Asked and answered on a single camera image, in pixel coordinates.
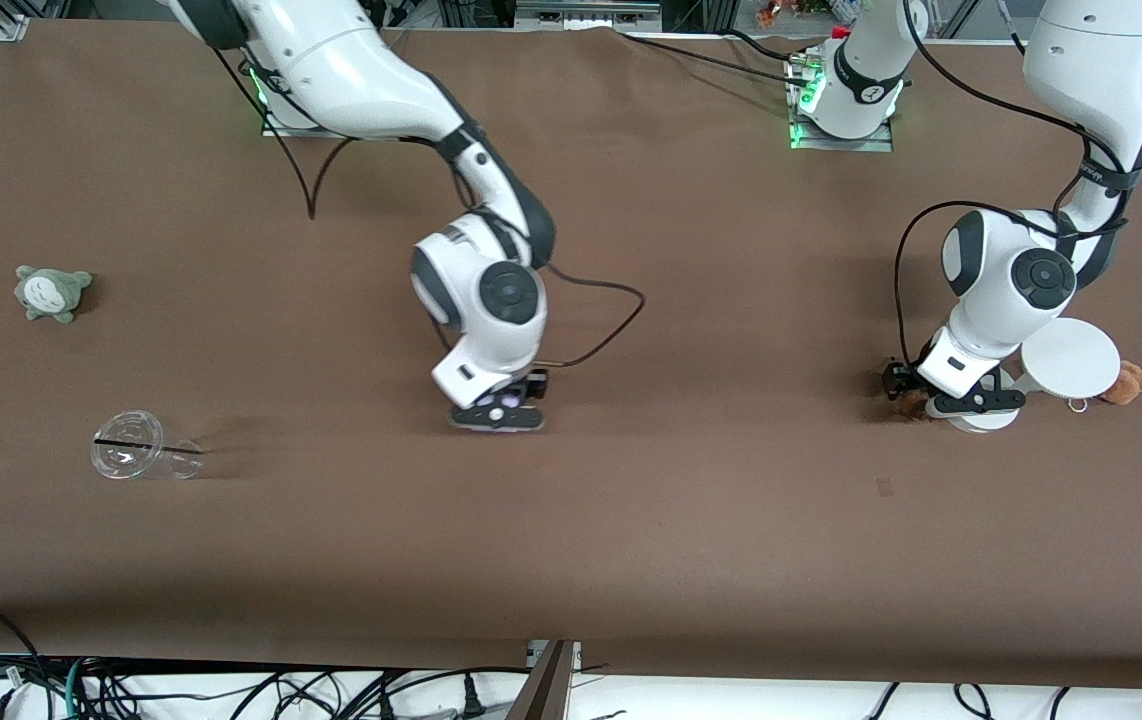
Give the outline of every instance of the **metal frame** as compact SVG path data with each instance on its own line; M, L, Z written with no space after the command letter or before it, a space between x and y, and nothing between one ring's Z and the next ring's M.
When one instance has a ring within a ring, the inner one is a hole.
M0 0L0 42L24 37L32 18L64 18L72 0Z
M476 27L475 0L439 0L443 27Z
M504 720L565 719L566 695L571 693L574 671L576 643L548 642Z
M958 11L949 18L949 22L944 24L944 27L940 29L938 37L955 38L958 33L963 31L963 26L967 24L970 17L975 11L975 8L982 3L983 0L964 0L959 6Z

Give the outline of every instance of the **power cord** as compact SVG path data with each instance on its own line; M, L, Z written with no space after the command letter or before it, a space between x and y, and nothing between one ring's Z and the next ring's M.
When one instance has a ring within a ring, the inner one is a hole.
M40 685L42 686L42 688L45 688L47 693L54 693L51 687L50 675L47 674L46 666L42 665L42 656L39 655L39 653L37 653L37 647L33 646L33 641L29 639L29 635L24 634L23 630L19 629L19 625L13 623L13 619L8 618L8 616L2 615L1 613L0 613L0 624L3 625L6 629L10 630L10 633L15 635L15 639L18 639L19 643L24 646L24 651L29 653L30 658L33 661L33 669L37 670L37 675L41 680ZM51 701L50 694L47 694L46 720L54 720L55 718L55 711L51 707L50 701Z
M638 318L641 311L643 311L643 309L648 306L648 296L645 296L644 293L638 290L638 288L636 287L627 286L627 283L617 283L611 281L593 281L593 279L577 278L576 275L562 272L562 269L558 267L557 265L554 265L553 263L545 264L545 267L547 267L549 272L552 272L554 277L556 277L562 282L588 286L588 287L603 287L608 288L608 290L618 290L620 293L628 293L629 295L634 296L635 299L638 299L638 304L634 305L632 312L624 319L621 323L616 326L616 329L613 329L606 337L604 337L603 341L598 343L598 345L595 345L592 347L592 350L585 352L584 355L577 357L574 360L561 360L561 361L536 360L533 363L536 368L574 368L574 366L584 363L584 361L589 360L590 357L594 357L600 351L602 351L603 347L611 345L611 341L616 341L616 336L618 336L618 334L625 333L625 328L629 327L629 323L634 322L634 319Z
M364 705L361 705L361 706L356 707L356 710L353 711L351 715L340 714L340 715L336 717L335 720L355 720L355 719L359 719L360 717L365 715L367 712L370 712L376 706L378 706L379 703L383 703L383 702L387 701L388 698L393 697L394 694L402 693L402 691L403 693L408 691L408 689L415 688L415 687L417 687L417 685L431 683L431 682L434 682L434 680L442 680L443 678L455 678L455 677L458 677L458 675L472 675L472 674L481 674L481 673L521 673L521 674L530 674L530 670L526 670L526 667L466 667L466 669L463 669L463 670L448 670L445 673L435 673L433 675L425 675L424 678L416 678L415 680L411 680L411 682L399 685L399 687L396 687L396 688L388 688L387 685L380 685L380 690L379 690L379 696L378 697L375 697L373 699L367 701L364 703Z
M1015 21L1011 18L1011 9L1006 6L1006 0L997 0L997 14L1002 15L1002 22L1006 23L1006 31L1011 33L1011 42L1020 55L1024 55L1024 45L1020 42L1020 33L1015 32Z
M681 47L673 47L671 45L664 45L661 42L656 42L653 40L648 40L644 37L626 35L625 33L621 33L621 37L626 38L626 40L632 40L634 42L638 42L638 45L646 45L646 46L650 46L650 47L654 47L657 50L665 50L666 53L673 53L673 54L677 54L677 55L685 55L685 56L687 56L687 58L693 58L693 59L697 59L697 61L705 61L705 63L711 63L714 65L722 65L724 69L740 70L741 73L748 73L748 74L750 74L750 77L755 77L755 75L756 77L764 77L766 79L773 79L773 81L777 81L777 82L782 82L785 85L795 85L795 86L798 86L798 87L803 87L803 86L807 85L807 81L804 81L804 79L801 79L801 78L785 77L785 75L780 75L780 74L777 74L777 73L764 72L764 70L757 70L757 69L754 69L754 67L745 67L743 65L737 65L735 63L727 63L727 61L725 61L725 59L723 61L723 59L717 59L717 58L709 58L708 55L700 55L699 53L691 53L691 50L682 50Z
M224 59L224 54L220 53L219 50L211 50L211 51L215 53L216 58L219 58L220 65L224 66L224 72L228 73L228 77L233 79L233 85L238 86L238 91L242 94L242 97L243 99L247 101L247 104L251 105L251 110L255 110L257 115L260 115L260 120L262 122L264 122L264 127L270 128L270 133L273 133L274 141L278 141L278 146L282 149L283 154L287 155L288 163L291 163L292 173L296 174L296 181L300 183L300 191L305 197L305 210L309 214L309 219L311 221L314 219L317 215L317 193L321 191L321 186L323 186L324 178L327 178L327 170L329 170L330 167L332 167L332 163L335 159L339 155L339 152L341 152L344 147L347 147L348 143L356 141L357 138L344 136L341 141L335 143L332 151L329 152L327 159L323 160L323 163L319 168L317 176L314 177L314 186L312 186L312 190L309 190L309 183L305 182L305 173L301 171L300 163L297 163L296 154L293 154L291 149L287 146L287 141L282 138L282 135L280 135L278 128L275 128L273 123L270 122L268 110L262 107L259 102L256 102L255 97L251 97L251 94L247 90L244 86L242 86L241 79L238 78L238 72L232 67L232 65L230 65L230 62L227 59ZM300 113L306 118L309 117L309 114L305 113L305 111L303 111L300 106L296 105L295 101L288 99L288 102L291 102L292 109L300 111Z
M1047 720L1057 720L1057 717L1060 717L1060 702L1064 699L1064 696L1069 694L1071 689L1073 688L1070 688L1067 685L1055 691L1055 697L1051 698L1051 714L1047 715Z
M465 673L465 710L460 717L463 720L472 720L482 715L486 715L486 706L478 701L478 688L474 685L474 675Z
M9 691L3 693L3 697L0 697L0 720L7 717L7 706L10 705L10 698L15 694L15 688L9 689Z
M515 225L513 225L513 223L508 222L507 219L499 217L499 215L494 214L492 209L486 208L486 206L466 205L466 208L469 209L472 213L485 215L485 217L488 217L489 219L492 219L494 223L502 225L502 227L505 229L508 229L508 232L516 234L516 237L524 238L524 240L530 242L529 238L526 238L526 233L520 231L520 229L516 229ZM584 361L589 360L590 357L594 357L600 351L602 351L603 347L611 345L611 341L616 341L618 334L625 333L625 328L629 327L629 325L634 322L634 319L638 318L641 311L643 311L643 309L648 306L648 296L643 291L638 290L638 288L636 287L632 287L627 283L618 283L611 281L595 281L595 279L579 278L562 272L562 269L558 267L557 265L554 265L553 263L545 263L544 265L549 270L549 273L553 273L553 277L556 277L562 282L586 286L586 287L602 287L602 288L608 288L608 290L628 293L629 295L634 296L635 299L638 299L638 305L635 305L632 312L624 319L624 321L617 325L616 329L613 329L610 334L608 334L608 336L603 338L603 341L600 342L598 345L595 345L594 347L592 347L592 350L585 352L584 355L577 357L574 360L536 360L533 363L531 363L536 366L536 368L574 368L574 366L584 363ZM447 345L447 336L444 336L444 334L442 333L442 328L439 328L439 341L442 341L443 347L447 347L449 350L449 345Z
M967 702L967 698L963 697L963 688L964 687L974 689L975 694L979 697L979 702L981 702L981 707L973 706L972 703ZM992 711L992 709L990 706L988 706L988 696L986 696L986 694L984 694L984 688L979 687L979 685L976 685L976 683L974 683L974 685L973 683L957 685L956 683L954 686L954 697L955 697L956 701L958 701L958 705L964 706L965 710L967 710L967 712L970 712L972 715L979 717L979 719L981 719L981 720L994 720L994 711Z
M879 720L882 718L883 712L886 712L887 703L891 702L891 696L894 696L896 689L900 689L900 683L887 685L887 689L882 691L878 706L872 709L872 714L868 717L868 720Z
M387 685L380 685L380 720L399 720L397 715L393 714L393 702L389 701L389 688Z
M765 45L762 45L757 40L754 40L754 38L750 38L748 33L739 31L739 29L726 27L723 29L723 31L719 32L718 35L739 37L740 40L743 40L745 43L749 45L749 47L753 47L754 50L757 50L762 55L766 55L767 58L771 58L773 61L781 61L781 63L787 63L787 61L790 59L789 55L785 55L782 53L777 53L775 50L769 49L769 47L766 47Z
M912 10L909 3L910 0L901 0L901 5L904 7L904 17L908 21L906 24L908 24L909 27L909 37L912 37L912 43L918 47L918 53L922 54L923 58L926 59L927 63L931 64L931 66L935 69L938 73L942 74L942 77L944 77L947 81L954 83L955 86L958 86L958 88L960 88L962 91L965 91L967 93L967 95L975 97L975 99L988 102L988 104L997 105L999 106L999 109L1010 110L1013 111L1013 113L1019 113L1020 115L1036 118L1038 120L1042 120L1043 122L1052 123L1059 128L1064 128L1067 131L1073 133L1073 135L1083 137L1084 141L1087 141L1088 143L1092 143L1092 145L1095 145L1097 149L1100 149L1100 151L1103 152L1103 154L1105 154L1105 158L1109 158L1110 163L1113 165L1113 168L1118 170L1118 173L1125 173L1123 163L1118 159L1118 154L1116 154L1116 152L1113 152L1113 150L1111 150L1111 147L1109 147L1109 145L1107 145L1104 141L1096 137L1095 133L1088 131L1088 129L1086 128L1075 126L1075 123L1070 123L1068 122L1068 120L1055 118L1054 115L1047 115L1046 113L1039 113L1039 111L1037 110L1031 110L1022 105L1016 105L1014 104L1014 102L1006 102L1005 99L999 99L999 97L994 97L992 95L988 95L986 94L986 91L975 90L974 87L968 86L967 83L960 81L958 77L949 72L949 69L943 67L943 65L940 64L940 59L936 59L936 56L932 55L931 51L927 50L927 46L923 43L922 37L918 35L918 29L915 27L912 24L911 19Z

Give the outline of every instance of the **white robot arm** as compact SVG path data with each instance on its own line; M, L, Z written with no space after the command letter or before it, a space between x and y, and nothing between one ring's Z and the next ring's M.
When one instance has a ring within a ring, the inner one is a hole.
M1105 272L1119 219L1142 170L1142 6L1131 0L1048 0L1027 47L1024 78L1038 99L1095 142L1073 200L1059 217L1022 210L964 215L946 238L943 270L959 304L917 365L959 402L936 416L982 413L973 389Z
M472 407L524 375L539 349L553 218L433 75L394 55L356 0L170 0L175 17L219 50L242 49L274 115L360 141L436 150L480 202L416 243L411 283L460 341L433 370Z
M927 34L927 6L910 2L910 17L918 37ZM814 90L804 95L798 109L833 137L859 141L871 136L895 111L904 89L904 69L917 53L909 22L896 1L866 3L851 35L831 38L809 50L821 56Z

